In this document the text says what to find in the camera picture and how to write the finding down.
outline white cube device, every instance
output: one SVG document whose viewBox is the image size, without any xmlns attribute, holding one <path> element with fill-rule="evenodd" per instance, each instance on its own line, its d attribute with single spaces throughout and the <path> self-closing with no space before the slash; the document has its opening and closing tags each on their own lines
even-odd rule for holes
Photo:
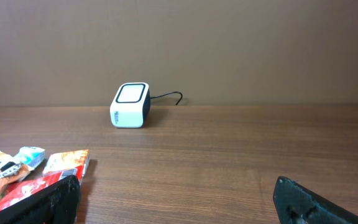
<svg viewBox="0 0 358 224">
<path fill-rule="evenodd" d="M 112 125 L 117 128 L 140 128 L 149 110 L 149 85 L 125 83 L 118 89 L 110 106 Z"/>
</svg>

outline beige wall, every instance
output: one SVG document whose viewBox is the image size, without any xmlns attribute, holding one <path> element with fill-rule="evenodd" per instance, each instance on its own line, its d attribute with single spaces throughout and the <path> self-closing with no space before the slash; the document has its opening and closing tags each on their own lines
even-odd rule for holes
<svg viewBox="0 0 358 224">
<path fill-rule="evenodd" d="M 0 106 L 358 102 L 358 0 L 0 0 Z"/>
</svg>

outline red snack bag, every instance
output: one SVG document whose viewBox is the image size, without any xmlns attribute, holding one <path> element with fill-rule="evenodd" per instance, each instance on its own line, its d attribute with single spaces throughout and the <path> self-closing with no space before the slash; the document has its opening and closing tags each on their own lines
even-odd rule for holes
<svg viewBox="0 0 358 224">
<path fill-rule="evenodd" d="M 0 211 L 58 182 L 68 175 L 76 175 L 81 182 L 83 169 L 84 166 L 78 166 L 46 177 L 9 185 L 5 191 L 7 194 L 0 200 Z"/>
</svg>

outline logo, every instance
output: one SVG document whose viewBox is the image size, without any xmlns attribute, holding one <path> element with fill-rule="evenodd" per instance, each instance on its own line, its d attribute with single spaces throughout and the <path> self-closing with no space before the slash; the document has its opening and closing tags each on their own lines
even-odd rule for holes
<svg viewBox="0 0 358 224">
<path fill-rule="evenodd" d="M 114 112 L 114 120 L 116 121 L 116 124 L 118 123 L 118 111 Z"/>
</svg>

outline brown wooden surface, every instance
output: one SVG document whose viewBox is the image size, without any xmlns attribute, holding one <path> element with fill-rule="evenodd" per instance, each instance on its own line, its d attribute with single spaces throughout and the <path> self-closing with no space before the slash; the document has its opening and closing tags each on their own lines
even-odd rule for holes
<svg viewBox="0 0 358 224">
<path fill-rule="evenodd" d="M 0 150 L 90 149 L 78 223 L 278 223 L 279 175 L 358 215 L 358 105 L 153 106 L 142 129 L 109 119 L 0 108 Z"/>
</svg>

